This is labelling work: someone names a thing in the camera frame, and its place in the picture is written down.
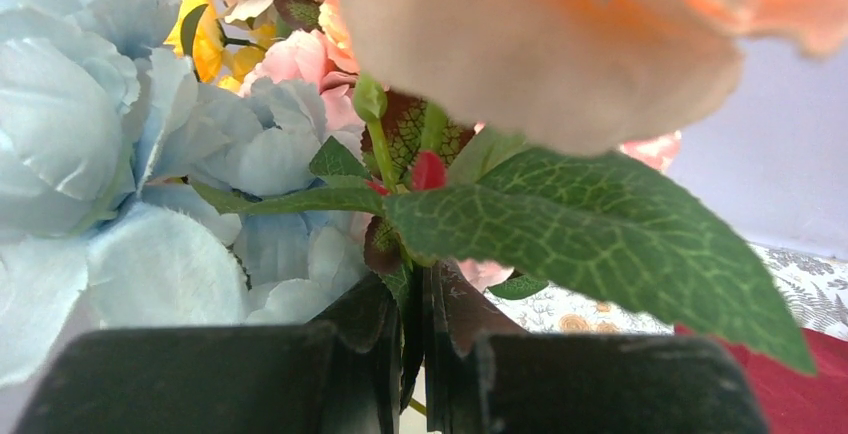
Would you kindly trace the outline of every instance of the green leaf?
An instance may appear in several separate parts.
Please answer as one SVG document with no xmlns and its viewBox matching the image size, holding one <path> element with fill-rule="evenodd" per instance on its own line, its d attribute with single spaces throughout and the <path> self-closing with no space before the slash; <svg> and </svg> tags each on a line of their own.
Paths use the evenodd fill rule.
<svg viewBox="0 0 848 434">
<path fill-rule="evenodd" d="M 518 301 L 542 291 L 548 287 L 549 284 L 550 283 L 546 280 L 536 279 L 533 276 L 522 274 L 510 277 L 496 286 L 490 286 L 489 292 L 501 299 Z"/>
<path fill-rule="evenodd" d="M 253 205 L 252 202 L 235 192 L 221 191 L 196 181 L 191 181 L 190 185 L 203 200 L 211 204 L 221 214 L 242 212 Z"/>
<path fill-rule="evenodd" d="M 529 148 L 521 134 L 506 135 L 484 127 L 456 156 L 448 169 L 448 182 L 473 184 L 500 163 Z"/>
<path fill-rule="evenodd" d="M 365 265 L 385 276 L 393 274 L 403 264 L 400 240 L 392 225 L 382 217 L 374 217 L 365 230 Z"/>
<path fill-rule="evenodd" d="M 395 91 L 387 91 L 388 107 L 380 118 L 389 154 L 395 168 L 396 178 L 402 178 L 409 165 L 415 160 L 421 146 L 427 101 Z M 442 145 L 437 154 L 446 166 L 453 163 L 463 147 L 474 137 L 474 129 L 448 121 L 442 136 Z M 371 136 L 366 130 L 362 134 L 362 158 L 374 177 L 380 170 L 373 154 Z"/>
<path fill-rule="evenodd" d="M 191 185 L 219 213 L 285 214 L 303 211 L 355 211 L 383 215 L 382 198 L 367 187 L 320 187 L 282 197 L 251 202 L 236 193 L 219 191 L 196 182 Z"/>
<path fill-rule="evenodd" d="M 315 154 L 315 157 L 312 158 L 309 163 L 309 171 L 322 179 L 325 176 L 371 178 L 368 169 L 333 136 L 327 139 Z"/>
<path fill-rule="evenodd" d="M 402 262 L 393 273 L 380 275 L 383 284 L 392 293 L 392 298 L 400 309 L 402 319 L 409 319 L 409 310 L 413 307 L 413 301 L 410 300 L 410 293 L 413 290 L 413 274 L 412 269 L 405 262 Z"/>
<path fill-rule="evenodd" d="M 320 29 L 318 14 L 321 3 L 313 0 L 274 0 L 274 8 L 280 20 L 292 31 L 310 32 Z"/>
<path fill-rule="evenodd" d="M 389 196 L 384 204 L 413 253 L 492 259 L 814 372 L 771 274 L 745 241 L 684 189 L 626 156 L 534 148 L 479 185 Z"/>
<path fill-rule="evenodd" d="M 197 26 L 200 24 L 200 19 L 209 4 L 201 4 L 186 14 L 183 18 L 182 27 L 180 27 L 180 45 L 183 48 L 183 55 L 191 57 L 194 54 L 194 38 L 197 36 Z"/>
</svg>

